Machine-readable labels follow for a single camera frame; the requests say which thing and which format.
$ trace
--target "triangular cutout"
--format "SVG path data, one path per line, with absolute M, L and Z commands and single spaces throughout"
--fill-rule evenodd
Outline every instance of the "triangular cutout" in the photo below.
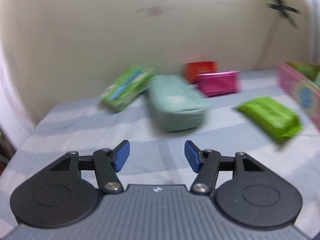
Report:
M 55 165 L 50 171 L 68 171 L 71 158 L 65 158 L 63 161 Z
M 243 166 L 245 171 L 263 171 L 262 168 L 247 158 L 243 158 Z

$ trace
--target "mattress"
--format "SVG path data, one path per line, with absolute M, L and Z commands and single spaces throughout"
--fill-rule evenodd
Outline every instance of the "mattress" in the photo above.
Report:
M 186 184 L 196 174 L 184 156 L 184 143 L 192 140 L 199 148 L 212 148 L 232 156 L 244 151 L 292 183 L 303 196 L 303 208 L 296 226 L 309 236 L 320 230 L 320 133 L 310 119 L 277 86 L 276 71 L 242 73 L 238 94 L 207 98 L 208 121 L 201 127 L 163 133 L 153 124 L 144 96 L 127 109 L 114 114 L 88 98 L 58 105 L 39 123 L 12 158 L 0 177 L 0 237 L 16 225 L 9 206 L 10 194 L 23 181 L 68 151 L 92 154 L 113 148 L 122 140 L 131 152 L 119 179 L 127 184 Z M 303 130 L 279 148 L 234 106 L 255 96 L 273 97 L 293 109 L 303 122 Z M 82 178 L 97 187 L 94 171 L 82 171 Z M 217 186 L 231 179 L 221 172 Z

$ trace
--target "pink wallet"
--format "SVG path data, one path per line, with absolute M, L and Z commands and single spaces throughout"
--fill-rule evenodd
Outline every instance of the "pink wallet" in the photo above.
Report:
M 238 71 L 198 74 L 198 89 L 206 96 L 236 93 L 239 89 Z

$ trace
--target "blue circle on box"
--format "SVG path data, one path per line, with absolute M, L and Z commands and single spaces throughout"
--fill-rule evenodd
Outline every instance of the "blue circle on box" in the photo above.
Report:
M 310 108 L 312 106 L 312 91 L 309 88 L 301 88 L 299 92 L 299 97 L 300 105 L 303 108 Z

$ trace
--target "beige wall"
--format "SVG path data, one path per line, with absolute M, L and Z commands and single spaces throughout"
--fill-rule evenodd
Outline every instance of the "beige wall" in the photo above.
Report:
M 38 119 L 56 104 L 97 96 L 130 64 L 181 73 L 182 63 L 216 60 L 251 70 L 277 11 L 272 0 L 0 0 L 0 28 L 13 80 Z M 307 58 L 303 0 L 298 29 L 281 19 L 261 68 Z M 141 8 L 163 6 L 148 17 Z

